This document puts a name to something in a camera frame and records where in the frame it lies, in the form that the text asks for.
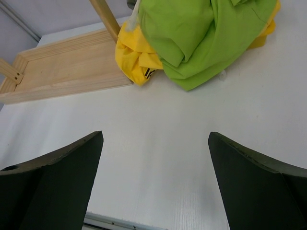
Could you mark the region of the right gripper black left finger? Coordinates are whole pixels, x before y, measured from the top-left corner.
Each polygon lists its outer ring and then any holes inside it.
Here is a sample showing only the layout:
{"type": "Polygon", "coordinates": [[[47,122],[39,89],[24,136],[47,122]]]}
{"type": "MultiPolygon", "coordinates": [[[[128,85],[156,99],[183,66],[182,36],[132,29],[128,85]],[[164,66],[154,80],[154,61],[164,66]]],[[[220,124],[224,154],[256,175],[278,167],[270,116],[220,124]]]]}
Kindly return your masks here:
{"type": "Polygon", "coordinates": [[[93,132],[0,172],[3,230],[80,230],[103,148],[93,132]]]}

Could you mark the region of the light grey shorts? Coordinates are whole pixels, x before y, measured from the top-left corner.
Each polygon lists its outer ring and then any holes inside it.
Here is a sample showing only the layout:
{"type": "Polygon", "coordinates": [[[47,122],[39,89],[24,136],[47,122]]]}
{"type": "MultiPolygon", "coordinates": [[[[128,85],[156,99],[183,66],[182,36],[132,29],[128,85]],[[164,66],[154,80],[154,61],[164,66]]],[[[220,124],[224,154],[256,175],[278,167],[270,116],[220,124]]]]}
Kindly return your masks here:
{"type": "Polygon", "coordinates": [[[127,0],[127,6],[133,10],[136,5],[136,2],[137,0],[127,0]]]}

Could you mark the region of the lime green shorts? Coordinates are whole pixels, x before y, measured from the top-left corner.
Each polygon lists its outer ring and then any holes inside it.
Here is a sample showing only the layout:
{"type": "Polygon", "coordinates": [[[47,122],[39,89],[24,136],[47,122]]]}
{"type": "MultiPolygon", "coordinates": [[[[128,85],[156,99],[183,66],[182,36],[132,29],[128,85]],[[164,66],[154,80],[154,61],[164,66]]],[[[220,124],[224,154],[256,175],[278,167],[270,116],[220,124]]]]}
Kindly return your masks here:
{"type": "Polygon", "coordinates": [[[238,59],[280,7],[278,0],[143,0],[139,23],[167,77],[189,91],[238,59]]]}

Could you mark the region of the yellow shorts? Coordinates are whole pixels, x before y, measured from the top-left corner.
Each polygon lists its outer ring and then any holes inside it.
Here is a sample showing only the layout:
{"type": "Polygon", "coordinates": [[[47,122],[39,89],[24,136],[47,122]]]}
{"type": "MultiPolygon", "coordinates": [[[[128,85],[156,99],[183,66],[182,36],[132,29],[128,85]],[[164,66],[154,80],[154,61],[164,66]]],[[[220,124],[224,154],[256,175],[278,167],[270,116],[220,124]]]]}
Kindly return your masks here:
{"type": "MultiPolygon", "coordinates": [[[[155,71],[163,70],[163,64],[158,54],[149,45],[141,31],[139,23],[141,1],[136,2],[130,18],[123,23],[115,49],[115,60],[118,67],[131,81],[139,86],[144,85],[155,71]]],[[[248,49],[264,46],[267,35],[273,33],[275,27],[276,24],[273,20],[248,49]]]]}

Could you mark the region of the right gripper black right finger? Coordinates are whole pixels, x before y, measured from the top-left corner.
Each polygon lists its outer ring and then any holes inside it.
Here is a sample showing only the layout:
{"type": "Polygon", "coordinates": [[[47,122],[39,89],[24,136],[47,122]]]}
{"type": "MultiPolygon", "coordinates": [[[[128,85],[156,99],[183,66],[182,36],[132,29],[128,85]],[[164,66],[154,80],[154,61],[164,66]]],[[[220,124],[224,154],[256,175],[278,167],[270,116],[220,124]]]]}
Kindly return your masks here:
{"type": "Polygon", "coordinates": [[[208,146],[232,230],[305,230],[307,171],[211,132],[208,146]]]}

